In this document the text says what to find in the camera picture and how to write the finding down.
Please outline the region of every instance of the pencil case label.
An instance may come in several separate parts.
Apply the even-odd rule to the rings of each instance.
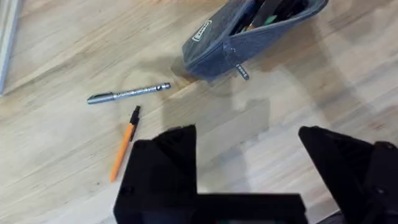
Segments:
[[[211,24],[211,21],[206,21],[202,27],[198,30],[198,32],[192,37],[192,40],[199,42],[201,39],[201,36],[205,32],[206,28]]]

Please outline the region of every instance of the pen cap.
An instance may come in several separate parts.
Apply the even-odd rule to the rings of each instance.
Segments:
[[[113,93],[105,93],[105,94],[91,96],[90,98],[87,99],[87,103],[91,105],[96,103],[104,103],[112,100],[114,100]]]

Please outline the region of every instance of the ballpoint pen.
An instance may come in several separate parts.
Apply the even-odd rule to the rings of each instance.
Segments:
[[[116,161],[114,162],[112,171],[111,171],[111,177],[110,181],[113,182],[116,177],[118,176],[118,172],[120,169],[120,166],[123,162],[123,157],[126,153],[126,149],[129,146],[129,142],[132,141],[132,137],[134,136],[134,133],[136,132],[138,121],[139,121],[139,110],[140,106],[136,106],[136,109],[131,115],[130,123],[129,126],[127,127],[126,132],[124,133],[124,138],[123,142],[119,148],[118,154],[116,155]]]
[[[102,93],[102,94],[97,94],[97,95],[93,95],[93,96],[89,97],[87,99],[87,103],[89,105],[95,104],[95,103],[104,103],[104,102],[108,102],[108,101],[122,99],[125,97],[137,96],[137,95],[141,95],[141,94],[167,90],[170,87],[171,87],[170,83],[163,83],[163,84],[159,84],[159,85],[155,85],[155,86],[148,86],[148,87],[139,88],[136,90],[124,91],[124,92],[120,92],[120,93]]]

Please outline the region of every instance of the pen inside pencil case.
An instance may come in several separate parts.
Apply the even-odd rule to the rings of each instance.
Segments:
[[[305,10],[308,0],[259,0],[249,8],[231,35],[290,19]]]

